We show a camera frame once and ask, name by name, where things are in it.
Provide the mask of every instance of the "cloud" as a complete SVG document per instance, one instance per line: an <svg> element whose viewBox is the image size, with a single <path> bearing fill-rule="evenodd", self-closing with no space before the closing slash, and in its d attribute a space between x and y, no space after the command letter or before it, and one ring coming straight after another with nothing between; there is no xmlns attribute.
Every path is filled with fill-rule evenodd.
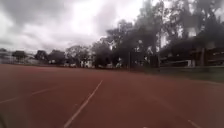
<svg viewBox="0 0 224 128"><path fill-rule="evenodd" d="M0 47L35 52L90 45L118 19L136 17L136 1L0 0Z"/></svg>
<svg viewBox="0 0 224 128"><path fill-rule="evenodd" d="M221 21L224 21L224 1L221 1L219 4L219 9L216 11L216 16L221 18Z"/></svg>

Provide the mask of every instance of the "running track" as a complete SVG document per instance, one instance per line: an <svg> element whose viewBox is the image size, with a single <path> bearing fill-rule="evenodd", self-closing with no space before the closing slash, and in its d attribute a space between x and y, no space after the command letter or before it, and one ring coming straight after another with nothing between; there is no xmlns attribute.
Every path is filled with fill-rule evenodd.
<svg viewBox="0 0 224 128"><path fill-rule="evenodd" d="M0 117L7 128L223 128L224 86L129 72L0 65Z"/></svg>

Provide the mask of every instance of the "sky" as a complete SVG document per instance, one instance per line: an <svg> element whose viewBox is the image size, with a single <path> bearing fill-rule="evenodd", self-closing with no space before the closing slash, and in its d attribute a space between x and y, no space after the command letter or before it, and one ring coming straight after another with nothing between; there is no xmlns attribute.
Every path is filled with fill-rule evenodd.
<svg viewBox="0 0 224 128"><path fill-rule="evenodd" d="M143 0L0 0L0 48L36 52L91 45Z"/></svg>

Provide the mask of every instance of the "white lane line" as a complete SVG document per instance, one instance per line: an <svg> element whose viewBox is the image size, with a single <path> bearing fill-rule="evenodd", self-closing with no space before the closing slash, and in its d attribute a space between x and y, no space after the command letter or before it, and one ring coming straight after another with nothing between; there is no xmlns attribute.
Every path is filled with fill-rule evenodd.
<svg viewBox="0 0 224 128"><path fill-rule="evenodd" d="M53 87L53 88L43 89L43 90L40 90L40 91L37 91L37 92L33 92L31 94L27 94L27 95L23 95L23 96L14 97L14 98L11 98L11 99L3 100L3 101L0 101L0 104L11 102L11 101L15 101L15 100L19 100L19 99L22 99L22 98L29 98L29 97L32 97L34 95L37 95L37 94L40 94L40 93L45 93L45 92L48 92L48 91L51 91L51 90L55 90L55 89L58 89L58 88L61 88L61 87L64 87L64 86L57 86L57 87Z"/></svg>
<svg viewBox="0 0 224 128"><path fill-rule="evenodd" d="M194 122L191 121L191 120L188 120L188 122L189 122L192 126L194 126L195 128L201 128L200 126L198 126L196 123L194 123Z"/></svg>
<svg viewBox="0 0 224 128"><path fill-rule="evenodd" d="M6 103L6 102L10 102L10 101L14 101L14 100L18 100L19 98L20 97L15 97L15 98L12 98L12 99L3 100L3 101L0 101L0 104Z"/></svg>
<svg viewBox="0 0 224 128"><path fill-rule="evenodd" d="M86 107L92 97L95 95L96 91L99 89L100 85L102 84L103 80L100 81L98 86L94 89L94 91L89 95L89 97L85 100L85 102L79 107L79 109L72 115L72 117L65 123L63 128L68 128L71 123L77 118L77 116L82 112L82 110Z"/></svg>

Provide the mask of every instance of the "red running track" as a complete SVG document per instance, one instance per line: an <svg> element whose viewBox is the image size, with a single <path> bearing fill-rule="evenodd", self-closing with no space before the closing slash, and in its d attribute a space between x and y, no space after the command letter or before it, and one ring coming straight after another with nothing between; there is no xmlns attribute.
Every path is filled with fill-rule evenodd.
<svg viewBox="0 0 224 128"><path fill-rule="evenodd" d="M224 86L128 72L0 65L8 128L223 128ZM93 90L95 94L87 101Z"/></svg>

